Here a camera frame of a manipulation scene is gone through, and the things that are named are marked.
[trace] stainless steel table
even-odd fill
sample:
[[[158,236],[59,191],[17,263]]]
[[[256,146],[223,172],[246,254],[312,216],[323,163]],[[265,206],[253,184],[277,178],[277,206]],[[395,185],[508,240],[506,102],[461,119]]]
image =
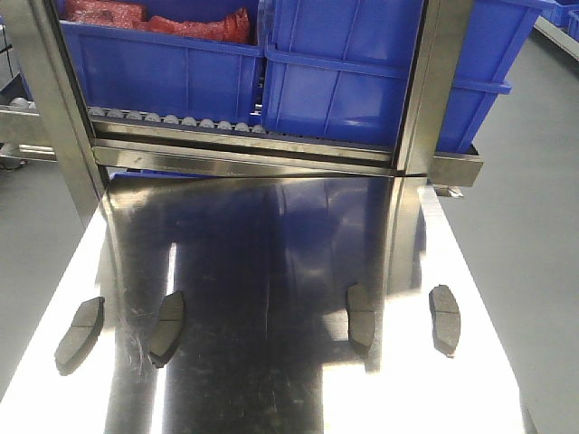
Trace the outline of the stainless steel table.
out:
[[[460,308],[453,358],[429,293]],[[375,311],[367,353],[346,292]],[[174,357],[147,358],[183,291]],[[79,304],[98,342],[59,375]],[[524,433],[518,387],[433,189],[422,178],[115,178],[0,403],[10,433]]]

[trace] metal shelf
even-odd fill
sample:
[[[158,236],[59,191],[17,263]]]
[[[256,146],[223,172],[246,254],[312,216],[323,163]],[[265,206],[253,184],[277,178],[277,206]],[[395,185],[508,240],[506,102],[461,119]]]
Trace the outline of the metal shelf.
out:
[[[536,20],[535,28],[544,36],[549,38],[552,42],[556,43],[559,47],[568,52],[571,56],[573,56],[576,61],[579,61],[578,41],[573,39],[556,25],[547,21],[542,16],[539,16]]]

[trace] blue storage crate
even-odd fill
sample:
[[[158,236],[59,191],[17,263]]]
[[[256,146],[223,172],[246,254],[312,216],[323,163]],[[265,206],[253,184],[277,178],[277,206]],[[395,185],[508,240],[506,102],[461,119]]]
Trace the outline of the blue storage crate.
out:
[[[302,56],[266,47],[263,123],[273,131],[392,147],[408,71]],[[463,152],[500,93],[510,86],[456,80],[439,150]]]
[[[569,13],[571,21],[569,22],[569,36],[579,42],[579,10]]]
[[[477,0],[458,76],[503,81],[535,20],[553,0]],[[410,68],[422,0],[278,0],[280,50]]]
[[[501,82],[553,0],[476,0],[456,76]]]
[[[466,153],[498,95],[511,89],[507,81],[455,79],[436,150]]]
[[[304,136],[393,145],[408,72],[372,64],[301,56],[266,47],[266,129]]]
[[[555,0],[555,7],[546,9],[543,15],[557,27],[569,27],[569,13],[579,8],[579,0]]]
[[[184,21],[223,19],[245,5],[256,19],[258,1],[140,0],[148,14]],[[57,6],[63,8],[63,1]],[[89,105],[178,117],[250,122],[258,96],[261,46],[62,22]]]
[[[277,0],[273,41],[285,52],[409,68],[422,0]]]

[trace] metal surface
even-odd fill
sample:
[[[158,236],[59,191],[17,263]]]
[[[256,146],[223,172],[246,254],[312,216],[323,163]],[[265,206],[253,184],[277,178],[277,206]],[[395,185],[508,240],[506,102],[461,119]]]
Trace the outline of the metal surface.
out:
[[[348,342],[346,289],[375,310]],[[448,285],[462,330],[432,345],[428,294]],[[165,294],[185,294],[166,368],[146,358]],[[78,370],[53,354],[78,305],[105,325]],[[14,433],[523,433],[518,389],[421,178],[116,178],[0,403]]]
[[[535,28],[579,61],[579,42],[547,19],[539,16]]]
[[[394,168],[425,175],[441,133],[474,0],[427,2]]]
[[[428,178],[433,184],[472,187],[483,164],[480,156],[437,152],[432,159]]]
[[[2,0],[0,15],[72,199],[87,223],[104,193],[107,176],[90,151],[94,135],[54,5],[49,0]]]
[[[127,137],[128,140],[144,137],[156,140],[170,140],[172,144],[188,147],[234,146],[238,152],[247,152],[251,149],[279,151],[297,155],[355,159],[367,161],[370,165],[381,164],[386,167],[392,160],[392,154],[374,146],[351,143],[331,142],[329,140],[306,137],[290,137],[279,135],[252,134],[217,129],[188,127],[184,125],[164,125],[157,127],[149,122],[136,120],[114,121],[108,118],[90,117],[97,137],[117,138]]]
[[[0,142],[49,146],[38,111],[0,106]]]
[[[215,176],[374,175],[392,176],[386,167],[356,164],[356,160],[323,161],[306,156],[242,154],[201,147],[154,145],[98,138],[93,148],[100,165],[153,169]]]

